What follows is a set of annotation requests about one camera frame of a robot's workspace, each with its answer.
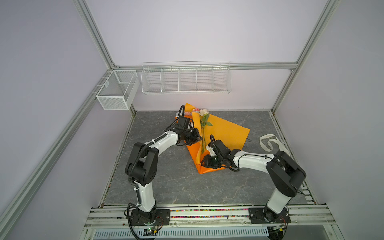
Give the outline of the orange wrapping paper sheet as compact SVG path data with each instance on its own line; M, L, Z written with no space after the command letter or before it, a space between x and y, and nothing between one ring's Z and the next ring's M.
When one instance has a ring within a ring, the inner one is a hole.
M185 113L187 114L187 118L194 121L195 128L199 130L200 136L202 136L204 140L191 146L187 146L187 149L199 174L215 172L215 169L201 166L203 158L210 154L207 150L203 151L203 144L208 145L211 142L210 136L213 135L215 140L222 141L223 144L230 150L242 150L250 133L250 129L244 128L214 115L210 115L208 117L208 122L212 125L202 128L200 123L202 116L193 112L195 108L195 106L186 103Z

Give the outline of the cream fake rose stem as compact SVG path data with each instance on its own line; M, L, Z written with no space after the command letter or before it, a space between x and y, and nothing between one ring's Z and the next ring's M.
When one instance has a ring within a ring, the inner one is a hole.
M202 130L202 154L206 151L206 141L205 141L205 127L206 126L213 126L211 122L209 122L210 113L207 109L201 109L199 111L200 114L200 123L201 123L201 130Z

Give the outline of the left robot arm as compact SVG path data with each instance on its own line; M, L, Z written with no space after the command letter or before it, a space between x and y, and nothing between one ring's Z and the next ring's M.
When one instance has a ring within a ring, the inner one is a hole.
M157 203L152 182L158 169L158 158L172 146L191 146L202 140L194 121L185 116L185 105L179 109L176 119L164 132L147 143L134 144L125 173L129 184L134 187L137 203L131 212L146 225L156 221Z

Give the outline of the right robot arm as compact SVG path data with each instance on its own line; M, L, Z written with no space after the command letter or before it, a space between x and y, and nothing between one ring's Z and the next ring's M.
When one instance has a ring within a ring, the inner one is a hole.
M290 223L287 204L294 198L304 182L306 172L286 153L262 155L239 149L230 150L220 140L208 144L209 151L201 166L210 169L225 168L233 172L251 169L269 174L275 189L264 207L250 208L252 223Z

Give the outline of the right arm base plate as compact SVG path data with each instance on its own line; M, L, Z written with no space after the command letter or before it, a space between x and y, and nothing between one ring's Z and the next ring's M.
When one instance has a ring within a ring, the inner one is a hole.
M289 224L291 218L289 209L284 207L283 210L277 214L265 207L249 208L249 219L252 224Z

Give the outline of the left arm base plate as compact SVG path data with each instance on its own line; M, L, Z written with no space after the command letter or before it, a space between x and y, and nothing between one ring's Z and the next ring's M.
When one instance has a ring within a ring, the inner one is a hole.
M151 212L144 212L139 209L130 211L129 222L132 226L168 226L171 219L170 209L155 209Z

